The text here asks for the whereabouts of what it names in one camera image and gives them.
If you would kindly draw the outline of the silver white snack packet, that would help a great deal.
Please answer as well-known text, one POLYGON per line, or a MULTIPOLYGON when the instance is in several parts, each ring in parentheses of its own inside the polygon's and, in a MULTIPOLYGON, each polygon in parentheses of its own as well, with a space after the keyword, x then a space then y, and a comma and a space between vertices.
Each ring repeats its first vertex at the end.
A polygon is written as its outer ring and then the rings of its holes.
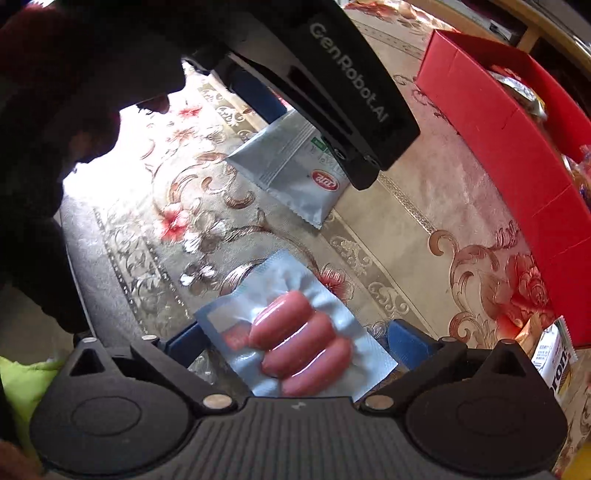
POLYGON ((317 229, 349 187, 321 133, 294 110, 231 153, 228 162, 317 229))

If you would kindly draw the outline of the sausage vacuum pack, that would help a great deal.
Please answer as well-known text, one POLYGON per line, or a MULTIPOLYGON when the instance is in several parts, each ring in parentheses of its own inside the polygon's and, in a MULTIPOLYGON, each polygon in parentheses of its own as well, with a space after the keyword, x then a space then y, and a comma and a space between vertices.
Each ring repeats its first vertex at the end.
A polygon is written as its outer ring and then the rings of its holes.
POLYGON ((349 308, 286 250, 194 315, 256 396, 359 400, 398 363, 349 308))

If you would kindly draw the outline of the Kaprons white wafer packet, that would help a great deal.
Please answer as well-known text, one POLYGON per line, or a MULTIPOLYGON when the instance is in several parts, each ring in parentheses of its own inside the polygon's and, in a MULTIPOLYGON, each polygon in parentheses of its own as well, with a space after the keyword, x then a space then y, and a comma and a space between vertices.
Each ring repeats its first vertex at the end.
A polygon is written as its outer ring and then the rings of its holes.
POLYGON ((572 366, 578 361, 565 318, 560 316, 541 335, 532 363, 559 404, 572 381, 572 366))

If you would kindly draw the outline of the gold foil snack packet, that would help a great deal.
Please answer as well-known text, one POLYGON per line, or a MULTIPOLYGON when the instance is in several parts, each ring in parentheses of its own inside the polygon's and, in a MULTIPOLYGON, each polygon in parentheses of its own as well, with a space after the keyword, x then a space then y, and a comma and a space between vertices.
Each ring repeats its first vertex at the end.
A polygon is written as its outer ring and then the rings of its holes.
POLYGON ((522 330, 515 337, 515 341, 521 346, 528 357, 535 353, 543 331, 555 320, 553 315, 546 313, 534 313, 522 330))

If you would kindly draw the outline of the red yellow snack packet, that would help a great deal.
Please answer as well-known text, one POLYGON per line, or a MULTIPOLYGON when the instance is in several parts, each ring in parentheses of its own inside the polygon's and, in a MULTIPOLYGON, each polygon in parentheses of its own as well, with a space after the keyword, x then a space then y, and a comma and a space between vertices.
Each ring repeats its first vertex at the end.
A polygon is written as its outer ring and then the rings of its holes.
POLYGON ((547 120, 546 105, 542 98, 513 70, 493 65, 488 73, 523 107, 537 122, 547 120))

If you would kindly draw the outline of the blue red spicy snack bag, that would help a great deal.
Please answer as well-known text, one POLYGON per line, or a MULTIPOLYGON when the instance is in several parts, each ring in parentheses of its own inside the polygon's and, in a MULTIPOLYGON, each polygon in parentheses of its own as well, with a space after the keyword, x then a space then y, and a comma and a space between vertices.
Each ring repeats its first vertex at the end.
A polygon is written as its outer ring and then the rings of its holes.
POLYGON ((571 175, 575 187, 583 198, 588 209, 591 209, 591 150, 589 145, 580 147, 583 160, 576 163, 570 157, 562 155, 565 169, 571 175))

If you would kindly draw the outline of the floral table cloth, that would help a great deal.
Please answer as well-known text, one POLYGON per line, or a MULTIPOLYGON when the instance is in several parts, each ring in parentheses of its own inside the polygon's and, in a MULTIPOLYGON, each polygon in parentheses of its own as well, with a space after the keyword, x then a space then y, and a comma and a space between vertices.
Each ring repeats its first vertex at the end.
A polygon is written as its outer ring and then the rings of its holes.
POLYGON ((187 69, 164 115, 125 109, 115 149, 75 168, 60 209, 87 315, 104 344, 172 337, 283 249, 377 339, 402 318, 490 348, 554 319, 517 223, 416 86, 438 21, 403 2, 353 3, 346 14, 409 102, 420 138, 370 189, 346 189, 315 228, 226 162, 264 123, 215 77, 187 69))

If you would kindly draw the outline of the red cardboard box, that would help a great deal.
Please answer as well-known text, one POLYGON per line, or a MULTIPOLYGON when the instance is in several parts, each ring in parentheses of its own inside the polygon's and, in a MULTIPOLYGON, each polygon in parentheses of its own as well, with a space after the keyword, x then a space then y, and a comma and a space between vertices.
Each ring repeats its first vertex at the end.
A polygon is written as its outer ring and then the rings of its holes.
POLYGON ((433 32, 416 83, 501 193, 574 346, 589 347, 590 210, 562 162, 582 161, 588 117, 526 52, 457 32, 433 32), (494 79, 494 66, 508 68, 541 97, 542 127, 494 79))

